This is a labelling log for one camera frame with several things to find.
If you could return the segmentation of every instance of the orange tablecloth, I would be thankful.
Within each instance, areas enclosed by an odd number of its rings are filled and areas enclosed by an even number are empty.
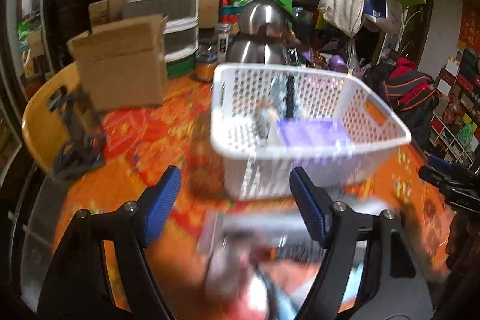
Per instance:
[[[227,318],[220,305],[205,300],[202,285],[206,262],[195,253],[208,210],[294,206],[293,199],[233,202],[224,196],[222,159],[213,153],[209,143],[210,99],[209,84],[185,76],[171,83],[169,97],[161,107],[107,114],[107,163],[71,187],[55,236],[54,248],[78,209],[90,209],[92,213],[113,211],[137,199],[146,186],[154,185],[168,165],[177,165],[182,170],[182,188],[161,237],[146,250],[146,255],[178,320]],[[376,195],[404,211],[424,268],[442,277],[446,273],[445,248],[452,214],[444,208],[438,190],[418,178],[422,164],[412,146],[399,148],[372,178],[349,187],[347,192],[362,198]],[[106,243],[106,258],[116,303],[128,307],[111,243]]]

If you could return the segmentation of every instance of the white plastic basket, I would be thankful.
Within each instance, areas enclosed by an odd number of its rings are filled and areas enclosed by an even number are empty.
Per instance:
[[[341,120],[354,149],[266,145],[258,135],[254,116],[259,106],[270,102],[276,75],[295,77],[296,98],[308,117]],[[210,138],[214,150],[224,158],[229,195],[263,199],[290,195],[294,165],[306,168],[316,186],[361,182],[397,147],[410,143],[411,133],[356,77],[280,65],[223,64],[214,75]]]

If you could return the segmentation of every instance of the screw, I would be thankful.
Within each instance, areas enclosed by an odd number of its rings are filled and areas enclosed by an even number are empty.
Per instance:
[[[134,211],[137,208],[137,202],[136,201],[127,201],[126,203],[123,204],[123,209],[126,211]]]
[[[88,214],[88,210],[87,210],[87,209],[80,209],[79,211],[77,211],[77,212],[75,213],[75,217],[76,217],[77,219],[82,219],[82,218],[86,217],[87,214]]]
[[[336,210],[336,211],[344,211],[347,207],[346,207],[346,204],[342,201],[337,201],[337,202],[334,202],[333,203],[333,208]]]
[[[382,214],[383,214],[384,217],[387,217],[387,219],[389,219],[389,220],[393,220],[393,218],[395,217],[395,212],[391,211],[390,209],[385,209],[382,212]]]

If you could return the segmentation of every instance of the purple package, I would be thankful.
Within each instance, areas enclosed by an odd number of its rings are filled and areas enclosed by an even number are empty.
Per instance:
[[[310,118],[277,122],[280,138],[288,147],[353,147],[349,134],[336,118]]]

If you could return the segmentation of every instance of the chair backrest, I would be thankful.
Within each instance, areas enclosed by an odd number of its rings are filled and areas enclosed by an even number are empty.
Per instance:
[[[23,113],[23,140],[35,162],[47,173],[58,150],[69,139],[58,114],[49,110],[50,98],[62,86],[68,92],[80,90],[76,63],[68,65],[47,81],[30,99]]]

